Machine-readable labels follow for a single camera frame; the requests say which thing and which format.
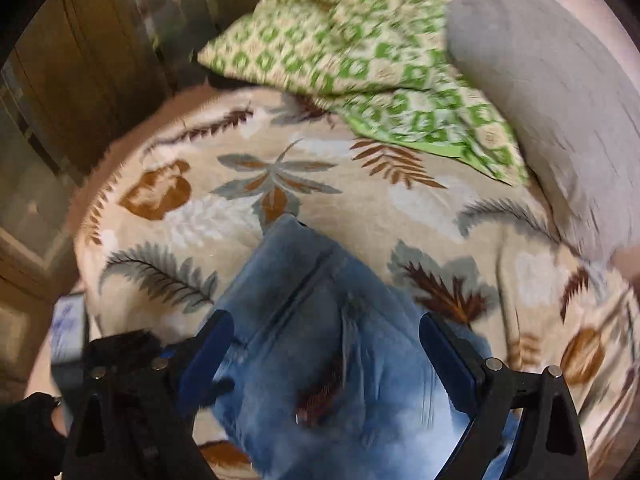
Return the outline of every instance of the leaf pattern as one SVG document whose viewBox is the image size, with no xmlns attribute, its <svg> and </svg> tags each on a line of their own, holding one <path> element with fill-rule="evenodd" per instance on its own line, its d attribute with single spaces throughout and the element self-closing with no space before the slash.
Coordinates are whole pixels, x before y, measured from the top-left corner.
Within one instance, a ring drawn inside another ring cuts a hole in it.
<svg viewBox="0 0 640 480">
<path fill-rule="evenodd" d="M 143 150 L 143 156 L 148 155 L 158 146 L 173 146 L 180 142 L 193 142 L 203 137 L 212 137 L 218 132 L 224 132 L 229 127 L 237 127 L 240 123 L 245 123 L 254 116 L 254 111 L 248 105 L 245 108 L 233 108 L 229 110 L 219 121 L 211 123 L 203 128 L 192 128 L 171 139 L 158 139 L 152 142 Z"/>
<path fill-rule="evenodd" d="M 417 182 L 429 187 L 445 186 L 433 180 L 422 166 L 422 159 L 414 150 L 376 142 L 375 140 L 358 140 L 351 146 L 352 150 L 366 148 L 353 157 L 352 160 L 363 160 L 362 167 L 371 166 L 369 175 L 384 171 L 382 178 L 389 179 L 394 186 L 402 181 L 407 189 L 411 189 Z"/>
<path fill-rule="evenodd" d="M 498 303 L 497 289 L 479 282 L 473 258 L 459 258 L 440 267 L 400 240 L 388 268 L 394 284 L 411 290 L 415 303 L 461 325 L 470 326 L 489 306 Z"/>
<path fill-rule="evenodd" d="M 554 243 L 559 243 L 558 238 L 551 233 L 546 223 L 538 220 L 528 206 L 522 206 L 507 198 L 480 200 L 467 205 L 458 213 L 460 234 L 465 237 L 468 236 L 472 227 L 487 220 L 507 221 L 516 228 L 525 227 L 529 231 L 543 235 Z"/>
<path fill-rule="evenodd" d="M 199 449 L 220 480 L 260 478 L 251 467 L 251 459 L 228 440 L 212 442 Z"/>
<path fill-rule="evenodd" d="M 609 453 L 611 452 L 611 449 L 613 448 L 613 445 L 615 443 L 616 439 L 614 437 L 610 439 L 604 446 L 602 446 L 602 451 L 595 459 L 591 459 L 590 457 L 590 463 L 594 464 L 593 466 L 590 466 L 590 470 L 600 471 L 600 468 L 607 463 L 607 460 L 609 459 Z"/>
<path fill-rule="evenodd" d="M 566 282 L 564 287 L 564 293 L 562 294 L 562 300 L 560 303 L 560 317 L 562 319 L 562 323 L 564 323 L 564 318 L 566 317 L 566 309 L 571 301 L 571 298 L 574 297 L 575 294 L 589 288 L 589 273 L 587 269 L 584 267 L 579 267 L 569 278 L 569 281 Z"/>
<path fill-rule="evenodd" d="M 318 384 L 314 384 L 299 395 L 296 406 L 298 424 L 307 428 L 318 426 L 321 418 L 330 410 L 332 400 L 342 388 L 344 374 L 344 359 L 342 352 L 338 351 L 322 372 Z"/>
<path fill-rule="evenodd" d="M 121 274 L 128 280 L 140 282 L 140 289 L 149 298 L 184 305 L 184 313 L 196 312 L 201 307 L 213 305 L 213 295 L 218 286 L 218 274 L 213 272 L 205 280 L 199 267 L 193 267 L 193 259 L 187 258 L 178 267 L 176 258 L 168 247 L 145 242 L 129 250 L 113 253 L 98 280 L 98 293 L 102 293 L 105 280 L 112 274 Z"/>
<path fill-rule="evenodd" d="M 282 94 L 284 106 L 272 108 L 271 113 L 277 114 L 271 120 L 271 124 L 284 126 L 286 124 L 298 124 L 303 121 L 319 121 L 325 118 L 331 128 L 335 126 L 333 114 L 330 110 L 319 107 L 315 101 L 306 95 Z"/>
<path fill-rule="evenodd" d="M 612 378 L 614 378 L 615 375 L 620 373 L 616 365 L 618 364 L 618 362 L 620 361 L 620 358 L 622 357 L 622 355 L 626 350 L 627 350 L 626 345 L 624 344 L 619 345 L 615 354 L 612 356 L 612 358 L 609 361 L 609 366 L 604 368 L 604 370 L 601 373 L 599 373 L 596 376 L 596 378 L 593 380 L 593 383 L 591 383 L 589 387 L 589 392 L 587 393 L 587 396 L 584 398 L 584 401 L 582 402 L 582 406 L 578 411 L 578 419 L 580 420 L 581 424 L 585 423 L 585 421 L 588 420 L 593 409 L 597 407 L 597 405 L 602 401 L 602 399 L 609 392 Z"/>
<path fill-rule="evenodd" d="M 164 223 L 169 229 L 171 244 L 177 248 L 201 248 L 208 240 L 234 238 L 254 247 L 262 237 L 258 219 L 252 214 L 251 198 L 227 200 L 206 194 L 199 200 L 189 200 L 181 208 L 169 211 Z"/>
<path fill-rule="evenodd" d="M 629 370 L 626 372 L 625 383 L 623 384 L 622 389 L 620 390 L 620 395 L 616 399 L 616 402 L 614 403 L 614 405 L 609 410 L 609 413 L 607 413 L 607 416 L 604 418 L 604 420 L 602 421 L 602 423 L 599 425 L 598 429 L 594 433 L 592 442 L 595 442 L 597 438 L 600 436 L 600 434 L 602 433 L 602 430 L 606 427 L 611 417 L 619 409 L 620 404 L 622 404 L 622 401 L 625 399 L 626 394 L 628 394 L 629 390 L 634 385 L 635 381 L 636 381 L 636 369 L 635 367 L 632 367 L 632 368 L 629 368 Z"/>
<path fill-rule="evenodd" d="M 245 196 L 258 196 L 252 209 L 263 231 L 284 213 L 297 216 L 300 211 L 300 199 L 295 193 L 341 193 L 339 189 L 297 176 L 295 172 L 312 173 L 326 171 L 334 166 L 328 162 L 316 160 L 284 161 L 287 152 L 295 145 L 291 143 L 274 162 L 264 162 L 253 155 L 231 154 L 218 157 L 220 164 L 238 172 L 260 171 L 257 176 L 231 180 L 212 190 L 213 194 L 232 200 Z"/>
<path fill-rule="evenodd" d="M 540 366 L 540 338 L 532 333 L 523 333 L 509 345 L 508 365 L 512 370 Z"/>
<path fill-rule="evenodd" d="M 89 211 L 86 217 L 82 220 L 82 231 L 87 243 L 93 243 L 101 246 L 102 239 L 100 238 L 100 220 L 102 219 L 102 210 L 107 202 L 107 193 L 113 191 L 114 186 L 122 177 L 120 171 L 122 164 L 111 173 L 110 177 L 100 188 L 100 191 L 93 200 L 93 203 L 89 206 Z"/>
<path fill-rule="evenodd" d="M 581 329 L 564 349 L 560 367 L 569 386 L 586 384 L 593 379 L 604 361 L 600 331 Z"/>
<path fill-rule="evenodd" d="M 636 297 L 636 301 L 638 303 L 640 303 L 640 274 L 637 274 L 631 280 L 631 288 L 632 288 L 632 290 L 634 292 L 634 295 Z"/>
<path fill-rule="evenodd" d="M 190 169 L 189 164 L 179 158 L 156 170 L 145 171 L 118 203 L 140 218 L 162 220 L 167 212 L 189 201 L 191 184 L 182 174 Z"/>
<path fill-rule="evenodd" d="M 415 285 L 430 295 L 429 298 L 415 298 L 416 303 L 447 319 L 471 326 L 471 322 L 486 310 L 486 298 L 482 294 L 473 292 L 465 297 L 462 293 L 464 278 L 454 276 L 452 291 L 449 291 L 442 279 L 424 272 L 420 265 L 414 267 L 409 263 L 405 270 Z"/>
</svg>

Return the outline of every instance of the bed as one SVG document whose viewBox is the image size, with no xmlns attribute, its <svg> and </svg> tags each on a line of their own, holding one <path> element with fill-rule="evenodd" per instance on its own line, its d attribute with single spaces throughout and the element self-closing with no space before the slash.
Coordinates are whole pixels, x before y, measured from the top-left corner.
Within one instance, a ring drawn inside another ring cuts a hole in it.
<svg viewBox="0 0 640 480">
<path fill-rule="evenodd" d="M 465 51 L 455 52 L 464 65 Z M 339 114 L 290 92 L 204 87 L 182 99 L 188 112 L 161 110 L 112 146 L 70 213 L 103 334 L 192 335 L 270 225 L 293 214 L 485 338 L 511 368 L 560 365 L 590 469 L 599 468 L 636 395 L 638 300 L 606 261 L 565 242 L 535 178 L 511 186 L 453 158 L 356 136 Z M 222 438 L 210 416 L 200 431 L 203 443 Z M 220 472 L 225 461 L 211 456 Z"/>
</svg>

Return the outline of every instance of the fern print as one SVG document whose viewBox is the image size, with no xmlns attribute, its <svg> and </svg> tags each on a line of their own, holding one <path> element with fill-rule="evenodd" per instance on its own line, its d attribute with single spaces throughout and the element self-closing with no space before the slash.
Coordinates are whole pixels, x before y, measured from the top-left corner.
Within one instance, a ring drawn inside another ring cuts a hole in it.
<svg viewBox="0 0 640 480">
<path fill-rule="evenodd" d="M 277 114 L 271 124 L 285 126 L 286 124 L 298 124 L 304 121 L 316 122 L 325 118 L 329 126 L 335 126 L 332 113 L 319 107 L 312 98 L 300 94 L 283 94 L 284 106 L 272 108 L 271 113 Z"/>
<path fill-rule="evenodd" d="M 636 368 L 635 368 L 635 366 L 633 366 L 633 367 L 629 368 L 629 370 L 626 372 L 625 383 L 622 386 L 620 394 L 619 394 L 618 398 L 616 399 L 615 404 L 609 410 L 609 413 L 607 413 L 607 416 L 605 416 L 604 420 L 600 423 L 598 429 L 596 430 L 595 434 L 593 435 L 593 442 L 595 442 L 596 439 L 600 436 L 600 434 L 602 433 L 602 430 L 604 430 L 604 428 L 607 427 L 607 423 L 611 420 L 611 418 L 614 415 L 617 415 L 618 418 L 625 416 L 627 410 L 624 410 L 624 409 L 620 410 L 620 405 L 625 400 L 625 397 L 627 397 L 627 399 L 628 399 L 629 390 L 632 389 L 632 387 L 634 386 L 635 383 L 636 383 Z M 613 428 L 617 428 L 617 427 L 619 427 L 619 425 L 618 424 L 613 424 L 612 427 Z"/>
<path fill-rule="evenodd" d="M 262 238 L 262 229 L 252 213 L 253 202 L 251 197 L 227 200 L 213 194 L 189 200 L 164 216 L 172 246 L 200 248 L 208 239 L 225 238 L 235 238 L 249 247 L 256 246 Z"/>
<path fill-rule="evenodd" d="M 507 358 L 511 370 L 537 369 L 542 363 L 540 338 L 532 333 L 523 333 L 517 341 L 509 344 Z"/>
<path fill-rule="evenodd" d="M 415 302 L 432 312 L 471 327 L 471 322 L 486 310 L 486 298 L 482 294 L 462 292 L 464 278 L 453 276 L 450 291 L 442 278 L 436 278 L 432 272 L 425 272 L 420 264 L 415 267 L 409 262 L 404 270 L 415 286 L 429 295 L 428 298 L 417 296 Z"/>
<path fill-rule="evenodd" d="M 97 196 L 89 207 L 87 216 L 82 220 L 82 230 L 84 232 L 86 243 L 93 243 L 97 246 L 102 245 L 100 239 L 100 220 L 102 219 L 102 210 L 107 202 L 107 193 L 113 191 L 113 187 L 122 176 L 120 168 L 122 164 L 111 173 L 104 185 L 100 188 Z"/>
<path fill-rule="evenodd" d="M 414 150 L 375 140 L 358 140 L 351 146 L 352 150 L 360 148 L 366 148 L 366 150 L 358 153 L 352 160 L 367 159 L 362 167 L 371 166 L 369 171 L 371 176 L 384 171 L 382 178 L 389 179 L 393 186 L 402 181 L 407 189 L 411 189 L 415 183 L 446 189 L 424 171 L 422 159 L 415 155 Z"/>
<path fill-rule="evenodd" d="M 461 325 L 470 327 L 499 304 L 498 290 L 481 281 L 471 257 L 439 266 L 428 254 L 399 240 L 387 268 L 393 284 L 407 290 L 416 304 Z"/>
<path fill-rule="evenodd" d="M 549 230 L 545 222 L 541 222 L 527 206 L 521 206 L 513 200 L 480 200 L 466 206 L 458 213 L 460 234 L 468 236 L 471 228 L 487 220 L 510 222 L 516 228 L 525 227 L 529 231 L 543 235 L 548 240 L 559 243 L 558 238 Z"/>
<path fill-rule="evenodd" d="M 564 318 L 566 317 L 566 310 L 569 306 L 569 302 L 572 297 L 583 290 L 587 290 L 589 288 L 589 273 L 587 269 L 584 267 L 579 267 L 569 278 L 569 281 L 566 282 L 564 286 L 564 293 L 562 294 L 562 300 L 560 304 L 560 317 L 562 318 L 562 323 L 564 323 Z"/>
<path fill-rule="evenodd" d="M 194 140 L 198 140 L 203 137 L 213 137 L 216 133 L 224 132 L 231 126 L 236 128 L 238 124 L 247 122 L 249 118 L 253 116 L 254 111 L 249 108 L 248 105 L 245 108 L 233 108 L 219 121 L 211 123 L 209 126 L 204 128 L 192 128 L 191 130 L 187 130 L 186 132 L 172 137 L 171 139 L 155 140 L 144 149 L 142 154 L 145 156 L 158 146 L 173 146 L 174 144 L 186 142 L 187 140 L 189 142 L 193 142 Z"/>
<path fill-rule="evenodd" d="M 190 314 L 205 305 L 213 305 L 213 295 L 218 286 L 218 274 L 213 272 L 202 279 L 200 267 L 193 267 L 193 259 L 187 258 L 178 267 L 176 258 L 158 244 L 145 242 L 132 249 L 113 253 L 108 259 L 98 280 L 98 293 L 106 279 L 112 274 L 120 274 L 128 280 L 140 282 L 140 289 L 146 290 L 149 298 L 162 298 L 171 306 L 184 305 L 183 312 Z"/>
</svg>

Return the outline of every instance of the black glove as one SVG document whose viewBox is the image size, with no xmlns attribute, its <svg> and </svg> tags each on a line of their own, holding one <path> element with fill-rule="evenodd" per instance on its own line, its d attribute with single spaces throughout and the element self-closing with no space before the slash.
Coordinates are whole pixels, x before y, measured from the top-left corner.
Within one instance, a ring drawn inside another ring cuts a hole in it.
<svg viewBox="0 0 640 480">
<path fill-rule="evenodd" d="M 0 477 L 51 480 L 62 471 L 66 438 L 51 421 L 58 404 L 37 393 L 0 407 Z"/>
</svg>

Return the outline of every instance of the gray leaf print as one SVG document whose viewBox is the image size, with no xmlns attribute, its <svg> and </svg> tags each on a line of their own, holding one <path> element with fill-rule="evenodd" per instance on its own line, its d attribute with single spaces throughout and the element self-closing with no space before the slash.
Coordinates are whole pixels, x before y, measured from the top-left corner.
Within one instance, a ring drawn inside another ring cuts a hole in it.
<svg viewBox="0 0 640 480">
<path fill-rule="evenodd" d="M 393 284 L 407 290 L 417 304 L 457 323 L 469 324 L 500 304 L 497 288 L 482 279 L 471 256 L 440 266 L 420 249 L 398 240 L 387 268 Z"/>
<path fill-rule="evenodd" d="M 222 155 L 218 157 L 218 161 L 226 168 L 231 168 L 236 171 L 257 171 L 264 170 L 268 167 L 268 164 L 259 158 L 245 153 L 240 155 Z"/>
<path fill-rule="evenodd" d="M 335 187 L 322 184 L 321 182 L 315 182 L 308 178 L 302 178 L 301 176 L 295 176 L 290 173 L 277 172 L 275 174 L 275 179 L 278 184 L 282 184 L 287 189 L 297 191 L 299 193 L 342 193 L 339 189 L 335 189 Z"/>
<path fill-rule="evenodd" d="M 517 229 L 524 227 L 529 232 L 541 234 L 549 241 L 558 243 L 558 237 L 549 230 L 545 222 L 536 218 L 529 207 L 508 199 L 481 200 L 467 205 L 458 213 L 460 234 L 468 236 L 471 228 L 486 220 L 509 222 Z"/>
<path fill-rule="evenodd" d="M 211 192 L 228 200 L 259 195 L 252 209 L 260 220 L 263 232 L 280 215 L 291 213 L 296 216 L 298 214 L 301 202 L 294 194 L 295 192 L 341 193 L 335 187 L 289 173 L 290 171 L 326 171 L 335 167 L 335 164 L 314 160 L 284 162 L 284 157 L 294 145 L 295 142 L 287 146 L 274 162 L 264 162 L 252 155 L 244 154 L 220 156 L 218 160 L 228 168 L 235 168 L 237 171 L 260 171 L 260 173 L 254 178 L 231 180 Z"/>
<path fill-rule="evenodd" d="M 145 242 L 132 249 L 112 253 L 98 280 L 98 293 L 102 293 L 105 280 L 112 274 L 120 274 L 128 280 L 140 282 L 149 298 L 162 298 L 172 305 L 183 304 L 183 312 L 190 314 L 205 305 L 213 305 L 213 295 L 218 284 L 218 274 L 213 272 L 202 282 L 202 270 L 192 270 L 193 259 L 187 258 L 179 267 L 168 247 L 162 250 L 158 244 Z"/>
</svg>

